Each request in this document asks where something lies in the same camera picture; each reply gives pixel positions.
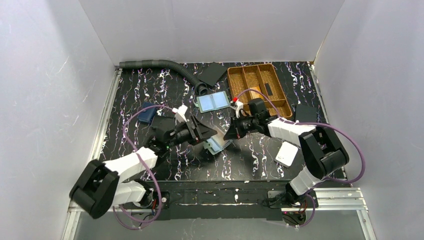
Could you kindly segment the mint green card holder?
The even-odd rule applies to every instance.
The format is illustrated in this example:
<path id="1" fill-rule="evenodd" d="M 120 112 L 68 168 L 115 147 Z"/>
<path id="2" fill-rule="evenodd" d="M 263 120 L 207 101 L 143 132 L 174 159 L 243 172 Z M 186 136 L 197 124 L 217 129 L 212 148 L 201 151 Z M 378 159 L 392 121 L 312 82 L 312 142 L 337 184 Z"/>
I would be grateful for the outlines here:
<path id="1" fill-rule="evenodd" d="M 203 143 L 203 148 L 209 151 L 212 155 L 216 155 L 227 148 L 233 140 L 224 140 L 224 133 L 218 132 Z"/>

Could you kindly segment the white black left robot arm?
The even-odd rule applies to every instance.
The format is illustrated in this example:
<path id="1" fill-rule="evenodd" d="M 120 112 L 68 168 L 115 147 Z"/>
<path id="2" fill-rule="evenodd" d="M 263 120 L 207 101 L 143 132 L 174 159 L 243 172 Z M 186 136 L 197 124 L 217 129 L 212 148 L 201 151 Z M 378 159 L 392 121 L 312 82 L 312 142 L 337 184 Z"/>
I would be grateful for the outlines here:
<path id="1" fill-rule="evenodd" d="M 69 197 L 93 219 L 103 216 L 112 206 L 143 202 L 150 193 L 147 184 L 129 179 L 153 169 L 170 148 L 188 143 L 195 146 L 218 134 L 195 116 L 178 122 L 169 117 L 159 119 L 153 135 L 137 151 L 115 160 L 91 160 L 69 193 Z"/>

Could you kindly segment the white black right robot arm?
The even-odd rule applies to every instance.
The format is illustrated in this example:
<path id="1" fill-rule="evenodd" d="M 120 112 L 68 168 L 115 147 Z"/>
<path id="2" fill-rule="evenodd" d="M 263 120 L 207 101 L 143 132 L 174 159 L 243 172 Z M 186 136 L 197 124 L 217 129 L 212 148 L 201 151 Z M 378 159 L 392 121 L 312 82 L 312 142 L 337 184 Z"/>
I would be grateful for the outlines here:
<path id="1" fill-rule="evenodd" d="M 243 114 L 243 105 L 239 100 L 234 105 L 235 116 L 231 117 L 224 140 L 241 139 L 247 133 L 259 132 L 294 144 L 301 150 L 305 166 L 285 186 L 284 199 L 287 202 L 299 201 L 312 187 L 349 163 L 348 153 L 331 128 L 283 121 L 277 115 L 270 114 L 261 98 L 248 102 L 247 115 Z"/>

